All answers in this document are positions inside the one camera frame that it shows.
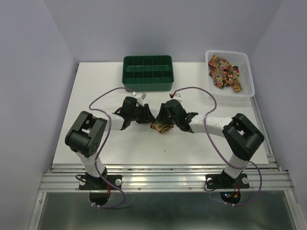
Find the paisley flamingo patterned tie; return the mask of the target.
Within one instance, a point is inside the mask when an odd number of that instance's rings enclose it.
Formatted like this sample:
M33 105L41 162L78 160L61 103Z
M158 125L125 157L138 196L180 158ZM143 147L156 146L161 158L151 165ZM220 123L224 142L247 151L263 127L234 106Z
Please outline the paisley flamingo patterned tie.
M158 122L157 120L151 123L151 129L156 130L158 133L163 134L168 132L169 130L174 128L174 125L163 125L162 123Z

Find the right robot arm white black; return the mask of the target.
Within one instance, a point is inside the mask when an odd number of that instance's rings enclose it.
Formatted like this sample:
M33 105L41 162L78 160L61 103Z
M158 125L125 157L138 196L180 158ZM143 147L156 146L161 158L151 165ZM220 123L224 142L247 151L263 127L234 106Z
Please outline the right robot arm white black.
M208 113L200 115L186 112L181 102L172 99L162 103L152 128L158 131L177 126L183 132L205 133L220 158L226 163L221 173L221 183L231 187L250 163L251 158L264 142L264 135L241 113L233 117L211 117ZM219 151L212 135L225 138L232 155L227 160Z

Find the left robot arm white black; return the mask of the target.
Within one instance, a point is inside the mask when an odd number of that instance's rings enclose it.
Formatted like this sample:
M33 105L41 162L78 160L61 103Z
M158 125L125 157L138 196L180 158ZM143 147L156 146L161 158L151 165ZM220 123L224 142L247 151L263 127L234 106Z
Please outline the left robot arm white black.
M95 188L103 188L107 179L106 167L98 157L104 132L125 130L132 122L148 124L155 121L149 105L144 102L145 97L145 93L133 92L114 113L105 114L106 118L82 111L67 133L65 144L80 158Z

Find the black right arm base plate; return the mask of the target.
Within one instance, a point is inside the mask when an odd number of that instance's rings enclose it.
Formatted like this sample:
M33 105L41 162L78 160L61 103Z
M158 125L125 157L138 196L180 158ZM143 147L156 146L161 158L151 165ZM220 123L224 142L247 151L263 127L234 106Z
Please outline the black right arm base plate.
M235 190L250 188L247 175L240 174L236 179L231 178L227 174L209 174L205 177L204 190Z

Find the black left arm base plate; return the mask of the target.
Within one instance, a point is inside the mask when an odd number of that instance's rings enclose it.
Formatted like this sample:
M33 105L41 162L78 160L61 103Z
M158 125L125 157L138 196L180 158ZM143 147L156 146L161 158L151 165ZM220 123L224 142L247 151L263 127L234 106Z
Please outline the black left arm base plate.
M79 181L79 190L107 190L107 183L101 177L92 177L89 174L78 174L75 178ZM122 180L122 175L108 175L107 180L115 185L117 179Z

